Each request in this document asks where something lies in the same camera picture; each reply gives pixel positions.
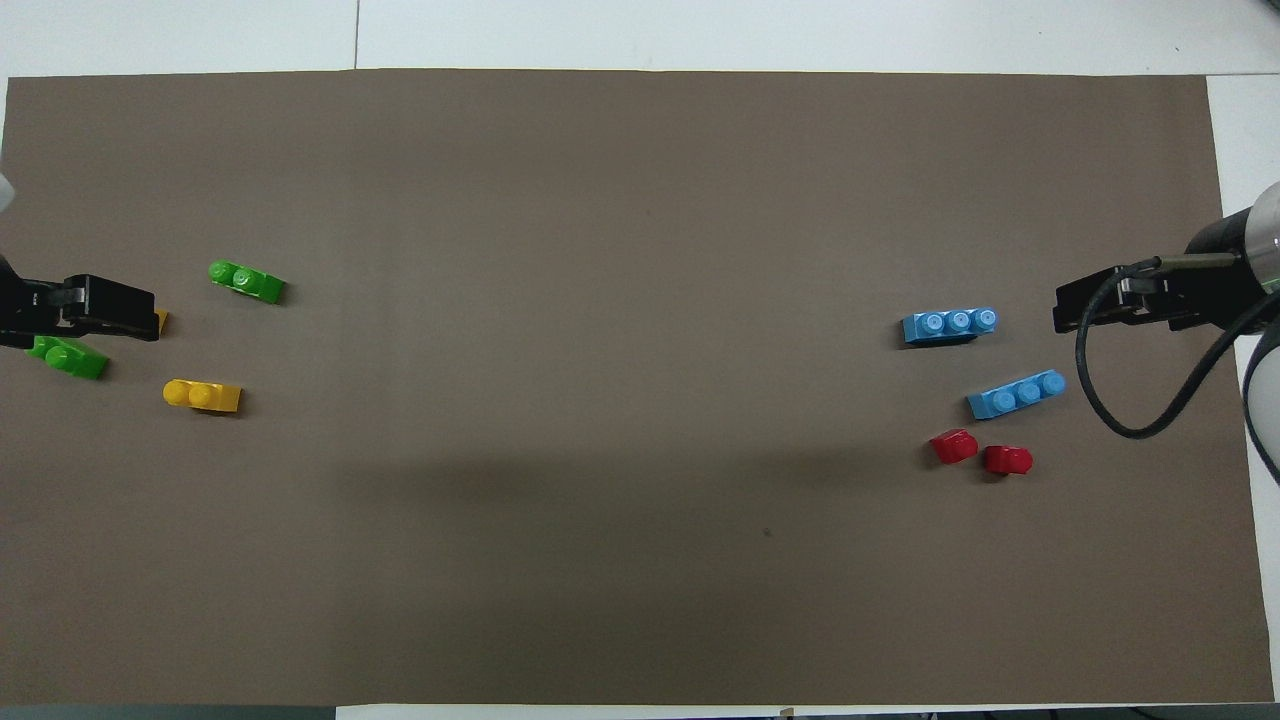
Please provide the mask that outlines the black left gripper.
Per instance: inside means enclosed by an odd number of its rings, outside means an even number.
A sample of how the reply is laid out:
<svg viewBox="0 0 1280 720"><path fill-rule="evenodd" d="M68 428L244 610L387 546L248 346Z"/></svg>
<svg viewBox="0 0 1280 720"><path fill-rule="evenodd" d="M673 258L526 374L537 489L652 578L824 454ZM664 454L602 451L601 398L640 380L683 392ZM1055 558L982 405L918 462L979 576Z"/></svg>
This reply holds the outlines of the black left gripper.
<svg viewBox="0 0 1280 720"><path fill-rule="evenodd" d="M70 293L64 305L61 291ZM154 293L92 274L77 274L63 283L20 277L1 256L1 346L28 350L37 336L127 337L145 342L160 338L160 316Z"/></svg>

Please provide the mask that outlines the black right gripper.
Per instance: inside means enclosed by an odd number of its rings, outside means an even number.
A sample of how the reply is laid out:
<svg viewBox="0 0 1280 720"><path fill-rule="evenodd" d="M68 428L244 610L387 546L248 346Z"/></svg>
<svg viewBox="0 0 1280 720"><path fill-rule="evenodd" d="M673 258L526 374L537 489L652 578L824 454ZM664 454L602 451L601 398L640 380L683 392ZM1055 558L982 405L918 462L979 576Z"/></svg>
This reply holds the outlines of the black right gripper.
<svg viewBox="0 0 1280 720"><path fill-rule="evenodd" d="M1091 325L1144 325L1165 322L1155 297L1174 297L1178 315L1167 322L1174 332L1201 325L1228 329L1245 311L1272 295L1258 282L1242 254L1179 254L1164 258L1164 277L1153 263L1105 268L1055 291L1053 331L1080 329L1089 301L1101 293Z"/></svg>

